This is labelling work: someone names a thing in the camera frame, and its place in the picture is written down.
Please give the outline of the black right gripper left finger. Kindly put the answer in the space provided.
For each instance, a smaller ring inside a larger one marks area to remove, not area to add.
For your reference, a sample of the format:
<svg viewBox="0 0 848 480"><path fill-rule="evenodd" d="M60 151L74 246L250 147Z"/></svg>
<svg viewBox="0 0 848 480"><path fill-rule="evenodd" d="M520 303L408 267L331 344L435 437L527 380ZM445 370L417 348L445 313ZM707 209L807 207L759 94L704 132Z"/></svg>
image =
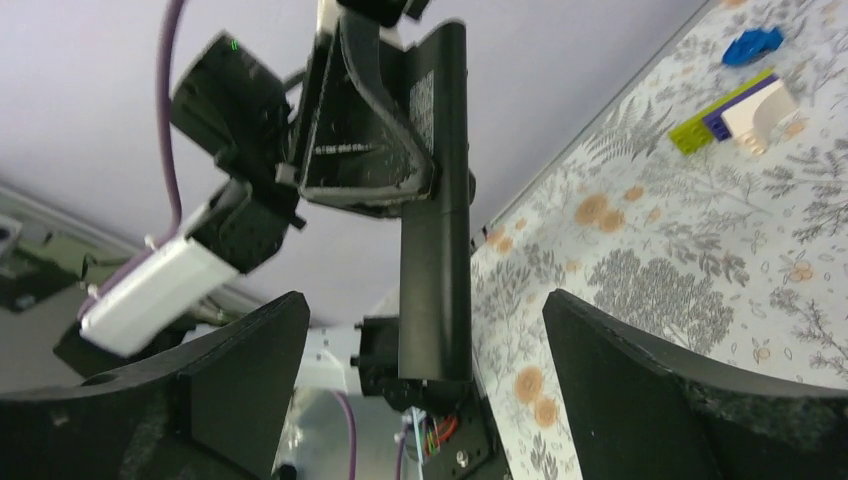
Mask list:
<svg viewBox="0 0 848 480"><path fill-rule="evenodd" d="M289 292L78 386L1 398L5 479L268 479L310 310Z"/></svg>

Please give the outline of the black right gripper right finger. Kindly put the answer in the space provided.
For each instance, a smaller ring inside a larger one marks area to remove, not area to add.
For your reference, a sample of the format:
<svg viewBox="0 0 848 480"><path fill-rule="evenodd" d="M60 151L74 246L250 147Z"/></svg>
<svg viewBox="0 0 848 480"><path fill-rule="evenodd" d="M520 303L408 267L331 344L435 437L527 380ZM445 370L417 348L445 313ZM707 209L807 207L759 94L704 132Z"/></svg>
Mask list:
<svg viewBox="0 0 848 480"><path fill-rule="evenodd" d="M543 319L586 479L843 479L847 394L736 368L549 294Z"/></svg>

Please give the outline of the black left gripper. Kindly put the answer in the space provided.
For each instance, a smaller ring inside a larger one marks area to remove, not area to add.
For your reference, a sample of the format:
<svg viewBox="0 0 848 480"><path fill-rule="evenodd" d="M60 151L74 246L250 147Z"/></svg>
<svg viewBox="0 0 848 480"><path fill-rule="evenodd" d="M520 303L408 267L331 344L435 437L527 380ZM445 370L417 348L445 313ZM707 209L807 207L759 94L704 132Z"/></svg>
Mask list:
<svg viewBox="0 0 848 480"><path fill-rule="evenodd" d="M319 10L295 143L303 198L386 218L430 197L437 167L401 104L408 53L362 14ZM180 78L171 104L171 124L297 230L306 225L297 187L276 174L290 160L287 94L304 77L300 69L279 78L222 30Z"/></svg>

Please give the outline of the black remote control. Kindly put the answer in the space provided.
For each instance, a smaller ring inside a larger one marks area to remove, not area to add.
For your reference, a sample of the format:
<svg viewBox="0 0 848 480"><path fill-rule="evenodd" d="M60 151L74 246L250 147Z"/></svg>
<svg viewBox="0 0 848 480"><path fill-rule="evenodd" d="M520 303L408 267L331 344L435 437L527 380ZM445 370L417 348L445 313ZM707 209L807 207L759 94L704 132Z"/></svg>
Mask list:
<svg viewBox="0 0 848 480"><path fill-rule="evenodd" d="M447 21L406 56L406 105L439 169L430 198L402 209L400 377L472 378L466 26Z"/></svg>

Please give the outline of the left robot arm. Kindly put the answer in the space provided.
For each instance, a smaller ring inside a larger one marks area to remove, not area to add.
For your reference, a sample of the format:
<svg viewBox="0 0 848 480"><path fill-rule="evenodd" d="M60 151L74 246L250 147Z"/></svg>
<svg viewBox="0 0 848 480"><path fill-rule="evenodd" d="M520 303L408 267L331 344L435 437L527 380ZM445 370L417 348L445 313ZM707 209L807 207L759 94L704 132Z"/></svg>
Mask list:
<svg viewBox="0 0 848 480"><path fill-rule="evenodd" d="M404 56L397 24L419 20L425 2L320 2L312 55L287 79L221 33L172 87L183 9L166 7L156 67L171 225L90 286L78 314L83 339L125 358L273 257L305 225L301 200L397 218L441 176L383 79Z"/></svg>

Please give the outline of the white and green block stack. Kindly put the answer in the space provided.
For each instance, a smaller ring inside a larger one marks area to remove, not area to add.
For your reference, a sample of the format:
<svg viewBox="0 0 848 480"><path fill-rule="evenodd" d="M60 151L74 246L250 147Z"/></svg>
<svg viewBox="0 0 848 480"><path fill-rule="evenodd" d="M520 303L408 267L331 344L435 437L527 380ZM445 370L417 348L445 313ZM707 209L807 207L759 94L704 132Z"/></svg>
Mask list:
<svg viewBox="0 0 848 480"><path fill-rule="evenodd" d="M769 149L772 131L798 108L785 82L769 69L673 128L668 137L685 155L726 140L761 155Z"/></svg>

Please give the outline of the blue plastic piece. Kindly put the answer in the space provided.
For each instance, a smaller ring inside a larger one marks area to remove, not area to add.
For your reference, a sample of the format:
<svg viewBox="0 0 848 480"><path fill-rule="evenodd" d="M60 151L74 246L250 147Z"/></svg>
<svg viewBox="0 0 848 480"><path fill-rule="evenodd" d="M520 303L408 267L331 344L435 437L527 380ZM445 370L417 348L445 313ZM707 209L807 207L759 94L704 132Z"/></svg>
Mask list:
<svg viewBox="0 0 848 480"><path fill-rule="evenodd" d="M721 62L729 67L750 64L762 56L777 50L784 36L779 28L750 29L733 40L722 55Z"/></svg>

